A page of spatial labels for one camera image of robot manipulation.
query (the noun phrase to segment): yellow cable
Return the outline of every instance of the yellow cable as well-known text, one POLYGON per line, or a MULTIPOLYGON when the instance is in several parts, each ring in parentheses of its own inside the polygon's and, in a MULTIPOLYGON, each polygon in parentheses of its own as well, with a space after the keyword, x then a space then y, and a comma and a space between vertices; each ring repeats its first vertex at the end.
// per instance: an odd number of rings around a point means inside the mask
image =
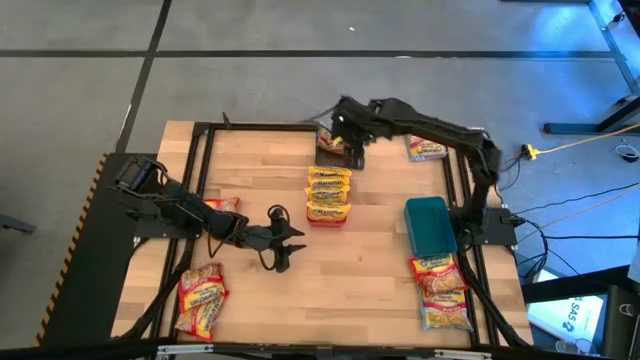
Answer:
POLYGON ((570 143, 570 144, 554 147, 554 148, 551 148, 551 149, 548 149, 548 150, 538 150, 538 149, 535 149, 534 147, 532 147, 531 145, 527 144, 528 153, 529 153, 529 156, 530 156, 531 160, 535 160, 535 158, 538 155, 541 155, 541 154, 549 154, 549 153, 552 153, 554 151, 558 151, 558 150, 566 149, 566 148, 569 148, 569 147, 572 147, 572 146, 588 143, 590 141, 599 140, 599 139, 606 138, 606 137, 609 137, 609 136, 622 134, 623 132, 627 132, 627 131, 635 129, 637 127, 640 127, 640 124, 634 124, 634 125, 631 125, 631 126, 627 126, 624 129, 620 129, 618 131, 614 131, 614 132, 611 132, 611 133, 606 133, 606 134, 594 136, 594 137, 591 137, 591 138, 588 138, 588 139, 584 139, 584 140, 576 141, 574 143, 570 143))

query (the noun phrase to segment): floor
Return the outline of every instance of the floor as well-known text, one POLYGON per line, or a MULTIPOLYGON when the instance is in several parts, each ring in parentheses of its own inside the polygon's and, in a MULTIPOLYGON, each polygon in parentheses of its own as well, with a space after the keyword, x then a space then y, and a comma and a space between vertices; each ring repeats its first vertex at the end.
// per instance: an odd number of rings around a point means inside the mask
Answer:
MULTIPOLYGON (((0 335, 0 347, 33 345, 98 159, 117 143, 119 150, 155 152, 166 120, 220 121, 225 111, 232 121, 292 121, 326 109, 341 94, 361 101, 399 97, 425 114, 484 127, 507 157, 522 143, 550 148, 582 139, 540 129, 545 122, 599 121, 640 76, 640 40, 629 22, 603 32, 594 20, 595 8, 608 22, 618 4, 596 5, 181 0, 168 8, 164 30, 154 37, 163 0, 2 0, 0 212, 38 230, 0 232, 0 319, 11 329, 0 335), (608 31, 626 61, 609 56, 608 31), (203 52, 145 61, 148 49, 203 52), (344 50, 340 55, 347 56, 233 57, 224 50, 344 50), (365 57, 350 50, 432 53, 365 57), (495 53, 479 58, 478 51, 495 53)), ((640 147, 640 138, 627 139, 640 147)), ((613 152, 618 144, 619 137, 609 138, 523 161, 505 201, 517 211, 638 181, 639 163, 621 160, 613 152)), ((502 186, 514 175, 515 169, 505 174, 502 186)), ((605 198, 527 217, 545 224, 605 198)), ((631 193, 547 233, 637 234, 639 201, 640 192, 631 193)), ((520 236, 529 231, 518 229, 520 236)), ((636 245, 553 240, 550 247, 589 272, 628 264, 636 245)), ((518 251, 531 256, 541 248, 530 237, 518 251)), ((553 256, 548 266, 572 272, 553 256)))

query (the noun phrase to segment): teal container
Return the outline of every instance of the teal container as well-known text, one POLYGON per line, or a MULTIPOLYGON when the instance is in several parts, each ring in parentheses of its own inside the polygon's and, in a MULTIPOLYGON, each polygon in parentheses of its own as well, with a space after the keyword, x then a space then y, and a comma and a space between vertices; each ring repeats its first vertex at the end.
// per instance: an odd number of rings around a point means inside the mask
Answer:
POLYGON ((458 251, 447 204, 441 197, 409 199, 404 207, 413 256, 424 258, 458 251))

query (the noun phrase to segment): black metal frame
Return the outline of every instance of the black metal frame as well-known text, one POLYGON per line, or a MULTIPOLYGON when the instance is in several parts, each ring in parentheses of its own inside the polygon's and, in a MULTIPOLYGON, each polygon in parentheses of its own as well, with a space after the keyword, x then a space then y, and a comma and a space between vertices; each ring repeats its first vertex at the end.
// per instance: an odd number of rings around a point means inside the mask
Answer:
POLYGON ((629 4, 629 0, 618 0, 618 2, 620 3, 622 11, 624 11, 624 13, 627 15, 627 19, 631 23, 631 26, 636 31, 638 36, 640 36, 640 19, 636 19, 632 16, 633 11, 631 9, 631 7, 640 8, 640 4, 629 4))
MULTIPOLYGON (((469 173, 467 172, 467 160, 461 151, 456 151, 456 160, 458 163, 458 172, 460 173, 460 182, 462 184, 462 194, 466 199, 471 197, 471 185, 469 183, 469 173)), ((482 252, 481 245, 471 245, 473 250, 473 260, 476 264, 476 272, 480 284, 487 292, 487 295, 491 296, 489 289, 489 280, 487 278, 487 269, 484 265, 484 254, 482 252)), ((489 343, 491 345, 499 345, 500 339, 498 338, 498 330, 493 323, 493 319, 489 315, 487 309, 484 310, 484 317, 487 322, 487 333, 489 334, 489 343)))
MULTIPOLYGON (((623 104, 598 124, 547 123, 544 124, 544 132, 547 134, 601 135, 619 130, 624 127, 621 126, 622 124, 638 114, 640 114, 640 96, 623 104)), ((640 129, 625 131, 620 135, 640 135, 640 129)))
MULTIPOLYGON (((213 150, 213 141, 216 130, 257 130, 257 131, 315 131, 314 125, 306 124, 233 124, 230 127, 224 124, 208 124, 208 123, 196 123, 194 125, 194 133, 192 136, 191 145, 189 147, 189 154, 187 155, 187 168, 185 169, 184 179, 192 176, 194 167, 195 153, 198 148, 198 142, 203 130, 207 130, 205 151, 200 166, 200 174, 198 175, 197 193, 202 196, 206 186, 206 178, 210 164, 211 153, 213 150)), ((465 162, 458 161, 461 177, 462 174, 466 174, 465 162)), ((451 163, 449 156, 443 159, 443 172, 445 181, 447 184, 447 197, 450 205, 455 205, 457 202, 455 195, 455 185, 453 181, 453 175, 451 171, 451 163)), ((186 246, 193 247, 195 239, 187 239, 186 246)), ((175 260, 175 250, 173 254, 167 252, 165 259, 165 268, 171 268, 175 260)), ((479 269, 481 264, 484 264, 482 254, 478 260, 476 260, 476 267, 479 269)), ((475 318, 473 297, 470 292, 467 292, 467 304, 468 314, 472 323, 477 328, 477 320, 475 318)), ((177 302, 174 303, 174 312, 171 319, 171 327, 175 325, 177 319, 177 302)), ((162 322, 163 312, 158 312, 155 321, 157 324, 162 322)), ((521 360, 527 359, 578 359, 579 357, 567 354, 549 353, 542 350, 531 348, 511 348, 500 346, 496 341, 495 344, 480 344, 477 331, 470 334, 471 348, 469 349, 453 349, 453 351, 468 351, 468 352, 484 352, 491 353, 494 359, 512 359, 517 357, 521 360)), ((148 356, 149 351, 157 349, 159 345, 174 345, 177 344, 177 333, 172 331, 169 337, 151 337, 150 339, 138 339, 138 340, 112 340, 101 344, 85 344, 75 346, 73 348, 28 348, 28 349, 13 349, 0 351, 0 356, 3 358, 87 358, 87 353, 81 353, 75 355, 76 352, 90 351, 95 354, 104 355, 106 352, 109 354, 127 354, 127 351, 136 351, 140 356, 148 356)), ((244 357, 242 353, 273 353, 273 354, 306 354, 312 356, 337 356, 337 355, 376 355, 376 356, 442 356, 446 349, 441 348, 422 348, 422 347, 387 347, 387 346, 339 346, 339 345, 265 345, 265 344, 237 344, 237 343, 214 343, 212 347, 214 353, 226 354, 230 356, 244 357)))
MULTIPOLYGON (((206 143, 205 143, 205 149, 204 149, 204 154, 203 154, 203 158, 202 158, 202 164, 200 167, 200 174, 198 176, 198 185, 197 185, 197 189, 196 189, 196 193, 200 196, 203 195, 204 193, 204 189, 205 189, 205 184, 206 184, 206 177, 207 177, 207 173, 208 173, 208 169, 209 169, 209 165, 210 165, 210 161, 211 161, 211 153, 213 150, 213 142, 214 142, 214 137, 215 137, 215 132, 216 130, 234 130, 234 131, 242 131, 242 130, 251 130, 251 131, 306 131, 306 132, 315 132, 317 130, 316 126, 313 124, 269 124, 269 123, 234 123, 231 125, 225 125, 224 123, 196 123, 194 125, 194 136, 191 139, 191 146, 190 146, 190 152, 188 155, 188 159, 191 158, 191 151, 193 150, 193 152, 195 153, 195 150, 197 148, 197 141, 198 138, 200 137, 200 135, 202 134, 203 130, 202 129, 206 129, 207 132, 207 139, 206 139, 206 143)), ((456 154, 458 155, 458 170, 460 172, 460 176, 461 176, 461 181, 462 181, 462 185, 463 185, 463 192, 465 193, 465 198, 468 196, 471 196, 471 190, 470 190, 470 184, 469 184, 469 178, 468 178, 468 173, 467 173, 467 169, 465 167, 466 164, 466 160, 464 158, 464 156, 462 155, 462 153, 460 151, 456 151, 456 154)), ((447 155, 444 159, 443 159, 443 172, 444 172, 444 177, 445 177, 445 182, 446 182, 446 188, 447 188, 447 197, 449 200, 449 204, 454 205, 457 203, 457 199, 456 199, 456 193, 455 193, 455 185, 454 185, 454 181, 453 181, 453 173, 451 171, 451 161, 450 161, 450 157, 449 155, 447 155)), ((483 284, 484 288, 487 290, 487 292, 489 292, 489 285, 488 285, 488 280, 487 280, 487 275, 486 275, 486 268, 484 266, 484 257, 482 254, 482 248, 481 246, 478 245, 474 245, 473 246, 474 249, 474 259, 476 262, 476 268, 478 271, 478 278, 481 281, 481 283, 483 284)), ((169 266, 168 264, 173 264, 175 259, 175 253, 174 254, 170 254, 167 253, 167 257, 165 259, 165 267, 169 266)), ((473 303, 473 297, 471 296, 471 291, 467 290, 466 292, 466 301, 467 301, 467 309, 468 309, 468 316, 469 316, 469 320, 471 321, 472 325, 474 326, 474 329, 477 329, 477 320, 475 317, 475 306, 473 303)), ((176 302, 174 303, 174 311, 173 311, 173 316, 171 319, 171 329, 172 329, 172 333, 171 333, 171 338, 174 340, 177 340, 177 331, 175 331, 174 329, 174 325, 175 325, 175 321, 177 320, 177 314, 178 314, 178 306, 177 306, 177 299, 176 302)), ((489 314, 486 312, 485 310, 485 318, 487 319, 487 331, 489 334, 489 340, 490 340, 490 344, 491 345, 499 345, 499 339, 497 336, 497 329, 495 324, 493 324, 493 321, 491 320, 491 317, 489 316, 489 314)), ((159 313, 157 315, 157 322, 160 323, 162 321, 162 312, 159 313)), ((474 331, 472 333, 469 334, 470 337, 470 342, 472 344, 472 346, 476 346, 478 345, 479 342, 479 335, 478 335, 478 331, 474 331)), ((300 345, 302 346, 304 349, 308 350, 310 348, 312 349, 317 349, 317 346, 305 346, 305 345, 300 345)), ((246 352, 256 352, 259 349, 263 349, 264 346, 263 345, 246 345, 246 352)), ((367 349, 367 347, 349 347, 349 348, 363 348, 363 349, 367 349)), ((395 353, 395 355, 399 355, 399 354, 405 354, 407 355, 407 353, 404 352, 400 352, 400 353, 395 353)), ((430 353, 424 353, 424 352, 419 352, 419 354, 421 355, 430 355, 430 353)))
MULTIPOLYGON (((549 2, 560 2, 558 0, 550 0, 549 2)), ((561 2, 582 2, 582 0, 564 0, 561 2)), ((601 17, 597 11, 595 5, 591 2, 590 9, 596 17, 596 21, 598 22, 598 26, 602 28, 601 17)), ((138 81, 136 83, 132 98, 131 98, 131 109, 125 119, 124 127, 120 138, 118 139, 118 143, 116 146, 116 152, 124 152, 126 150, 130 134, 132 132, 134 122, 137 116, 137 112, 140 107, 140 103, 144 94, 144 90, 147 84, 147 80, 149 74, 151 72, 151 68, 153 65, 153 61, 155 58, 224 58, 224 57, 283 57, 283 58, 303 58, 303 57, 331 57, 331 58, 343 58, 343 57, 353 57, 353 58, 367 58, 367 57, 414 57, 414 58, 522 58, 522 59, 558 59, 558 58, 613 58, 618 64, 620 71, 622 72, 623 77, 629 84, 629 87, 632 91, 637 91, 637 85, 635 82, 633 84, 629 81, 630 72, 628 67, 626 67, 626 63, 624 63, 624 59, 620 55, 613 38, 608 33, 608 30, 603 30, 603 36, 607 41, 610 51, 388 51, 388 50, 195 50, 195 51, 172 51, 172 50, 158 50, 158 45, 160 42, 160 38, 162 36, 162 32, 164 30, 164 26, 166 24, 170 7, 172 5, 172 0, 164 0, 161 11, 158 17, 158 21, 156 23, 153 36, 151 38, 151 42, 147 50, 105 50, 105 49, 93 49, 93 50, 37 50, 37 49, 24 49, 24 50, 0 50, 0 58, 15 58, 15 57, 38 57, 38 58, 144 58, 144 62, 138 77, 138 81)), ((210 133, 207 137, 207 142, 213 141, 214 132, 216 129, 222 130, 226 129, 226 127, 222 124, 212 124, 208 125, 210 133)), ((234 124, 233 130, 288 130, 288 131, 310 131, 309 126, 307 125, 268 125, 268 124, 234 124)), ((195 136, 192 138, 192 144, 190 146, 189 156, 187 160, 187 168, 185 169, 184 178, 188 174, 188 177, 191 177, 191 172, 193 170, 193 162, 195 161, 195 150, 197 149, 197 140, 194 140, 195 136)), ((205 156, 206 158, 210 158, 210 149, 209 146, 209 154, 205 156)), ((447 157, 444 160, 444 171, 445 178, 447 181, 447 196, 450 200, 450 205, 456 204, 455 199, 455 188, 449 188, 449 185, 453 185, 452 175, 451 175, 451 164, 450 159, 447 157)), ((462 174, 466 175, 466 170, 461 171, 462 174)), ((206 171, 205 174, 201 171, 198 181, 198 193, 202 194, 204 191, 204 181, 206 180, 206 171)), ((177 239, 171 239, 169 243, 169 250, 167 252, 167 257, 165 259, 165 265, 163 269, 162 281, 166 281, 166 270, 171 269, 172 265, 175 261, 175 251, 177 248, 177 239)), ((479 255, 476 255, 475 249, 477 246, 474 246, 474 256, 479 256, 479 259, 482 260, 482 253, 480 249, 479 255)), ((476 258, 476 266, 479 264, 484 265, 483 261, 478 261, 476 258)), ((484 271, 478 270, 478 277, 482 279, 484 276, 486 281, 486 269, 484 271)), ((468 296, 471 299, 471 307, 469 308, 469 314, 475 315, 475 312, 472 310, 473 301, 472 297, 468 296)), ((172 325, 176 320, 176 312, 174 311, 172 317, 172 325)), ((161 323, 161 315, 156 317, 154 323, 152 324, 152 331, 159 331, 159 324, 161 323)), ((493 328, 495 330, 495 326, 489 326, 488 329, 493 328)), ((473 340, 475 336, 472 336, 472 344, 477 341, 473 340)), ((237 344, 215 344, 217 349, 221 349, 219 351, 257 351, 257 350, 265 350, 265 351, 286 351, 290 352, 291 350, 295 350, 297 352, 302 353, 313 353, 316 354, 319 347, 314 346, 264 346, 264 345, 237 345, 237 344)), ((389 354, 389 355, 400 355, 400 354, 434 354, 434 350, 432 349, 396 349, 396 348, 366 348, 366 347, 332 347, 334 349, 332 352, 338 353, 345 351, 349 353, 350 351, 355 351, 357 349, 358 352, 362 351, 370 351, 371 349, 375 349, 376 354, 389 354)), ((503 351, 505 348, 496 347, 496 348, 484 348, 485 351, 491 349, 496 351, 503 351)), ((545 356, 548 358, 553 358, 555 355, 545 353, 545 356)))
POLYGON ((627 276, 629 265, 576 276, 536 282, 522 286, 525 304, 564 300, 577 296, 606 294, 609 286, 618 286, 633 293, 635 282, 627 276))
MULTIPOLYGON (((191 133, 191 142, 189 143, 189 152, 187 153, 187 162, 185 164, 184 173, 182 174, 182 186, 184 188, 189 188, 189 184, 191 183, 191 177, 193 175, 193 165, 196 160, 196 152, 198 150, 198 142, 200 139, 200 135, 203 133, 203 126, 200 123, 194 124, 193 131, 191 133)), ((175 264, 176 259, 176 250, 178 247, 179 239, 170 239, 169 246, 167 248, 167 256, 164 260, 164 265, 162 267, 162 277, 160 278, 160 286, 162 288, 169 279, 169 275, 173 271, 173 266, 175 264)), ((160 325, 162 324, 162 314, 164 314, 163 304, 160 308, 160 311, 156 316, 154 316, 151 322, 151 333, 150 337, 158 337, 160 335, 160 325)))

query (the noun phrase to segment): electrical connector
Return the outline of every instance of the electrical connector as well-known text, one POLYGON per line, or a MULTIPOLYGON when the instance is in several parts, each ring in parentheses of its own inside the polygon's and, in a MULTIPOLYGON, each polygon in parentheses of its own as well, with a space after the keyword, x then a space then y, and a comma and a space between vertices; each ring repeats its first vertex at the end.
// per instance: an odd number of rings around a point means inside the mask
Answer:
POLYGON ((542 154, 540 150, 534 148, 531 144, 523 144, 521 151, 529 160, 535 160, 538 155, 542 154))
POLYGON ((513 227, 518 227, 518 226, 524 224, 525 222, 527 222, 527 220, 525 218, 517 216, 517 215, 511 215, 511 216, 502 216, 502 217, 500 217, 500 222, 503 223, 503 224, 513 225, 513 227))

